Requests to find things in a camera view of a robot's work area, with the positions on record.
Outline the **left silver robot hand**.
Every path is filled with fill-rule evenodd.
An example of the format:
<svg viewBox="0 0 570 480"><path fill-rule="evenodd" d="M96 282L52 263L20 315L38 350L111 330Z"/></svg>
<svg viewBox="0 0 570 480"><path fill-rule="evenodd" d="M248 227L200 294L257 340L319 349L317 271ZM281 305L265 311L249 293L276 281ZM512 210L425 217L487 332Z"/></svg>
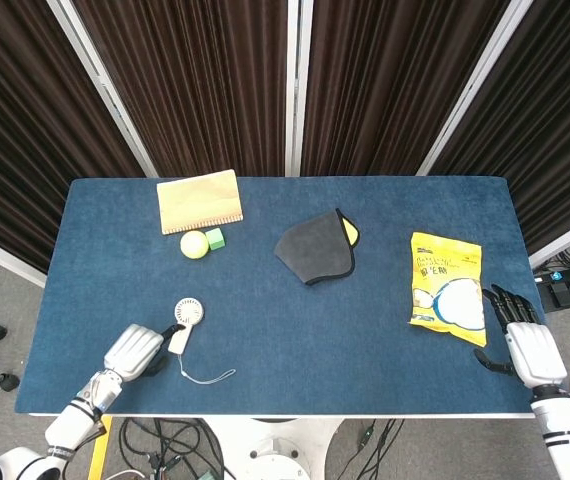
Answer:
<svg viewBox="0 0 570 480"><path fill-rule="evenodd" d="M183 325L172 325L162 333L131 324L104 356L104 367L118 374L124 382L139 377L153 377L168 363L166 355L158 356L162 346L172 336L184 330Z"/></svg>

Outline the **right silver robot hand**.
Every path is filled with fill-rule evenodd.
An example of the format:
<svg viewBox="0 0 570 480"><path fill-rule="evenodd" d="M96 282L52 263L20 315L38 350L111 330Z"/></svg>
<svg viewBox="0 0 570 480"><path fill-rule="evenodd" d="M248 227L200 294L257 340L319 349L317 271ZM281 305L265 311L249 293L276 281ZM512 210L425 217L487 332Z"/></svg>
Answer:
<svg viewBox="0 0 570 480"><path fill-rule="evenodd" d="M532 303L521 295L492 284L482 290L494 309L506 341L510 361L497 363L476 348L474 356L487 370L518 377L525 387L560 386L567 370L554 337Z"/></svg>

